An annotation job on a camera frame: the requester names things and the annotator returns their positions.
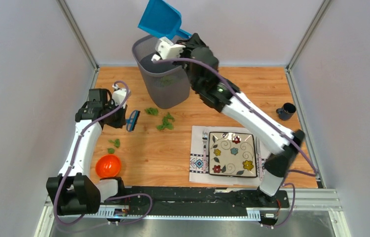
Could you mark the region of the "blue dustpan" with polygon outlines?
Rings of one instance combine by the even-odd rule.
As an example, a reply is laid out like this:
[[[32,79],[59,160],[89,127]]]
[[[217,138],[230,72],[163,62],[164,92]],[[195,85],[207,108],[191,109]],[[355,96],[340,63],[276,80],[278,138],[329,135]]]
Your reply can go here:
[[[138,28],[156,38],[190,38],[192,34],[182,30],[181,25],[182,16],[178,10],[163,0],[149,0]]]

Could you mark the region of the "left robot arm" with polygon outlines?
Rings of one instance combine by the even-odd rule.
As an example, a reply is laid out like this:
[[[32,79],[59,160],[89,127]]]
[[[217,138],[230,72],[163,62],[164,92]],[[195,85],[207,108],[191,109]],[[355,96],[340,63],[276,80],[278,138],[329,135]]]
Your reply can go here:
[[[126,124],[126,100],[130,91],[116,87],[89,90],[87,101],[75,114],[75,134],[70,153],[55,177],[49,177],[46,189],[56,216],[85,215],[98,212],[109,199],[113,204],[125,202],[127,192],[115,175],[97,184],[90,179],[94,149],[105,125],[122,128]]]

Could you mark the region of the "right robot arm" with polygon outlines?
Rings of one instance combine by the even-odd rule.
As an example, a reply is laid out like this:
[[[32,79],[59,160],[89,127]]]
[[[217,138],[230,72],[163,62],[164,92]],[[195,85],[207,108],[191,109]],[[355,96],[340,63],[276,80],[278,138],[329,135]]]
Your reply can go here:
[[[175,64],[182,65],[192,90],[203,103],[244,126],[270,151],[257,200],[262,206],[271,206],[296,156],[305,154],[300,148],[305,133],[282,126],[255,106],[238,86],[221,76],[218,58],[197,33],[177,40],[176,44],[182,46],[182,51]]]

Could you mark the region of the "blue hand brush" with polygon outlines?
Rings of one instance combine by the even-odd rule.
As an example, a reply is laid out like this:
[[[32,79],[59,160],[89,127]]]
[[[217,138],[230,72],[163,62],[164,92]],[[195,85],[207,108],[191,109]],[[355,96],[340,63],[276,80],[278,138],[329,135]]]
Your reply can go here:
[[[135,129],[139,116],[140,116],[140,111],[134,110],[130,114],[129,118],[126,119],[126,130],[128,132],[132,132]]]

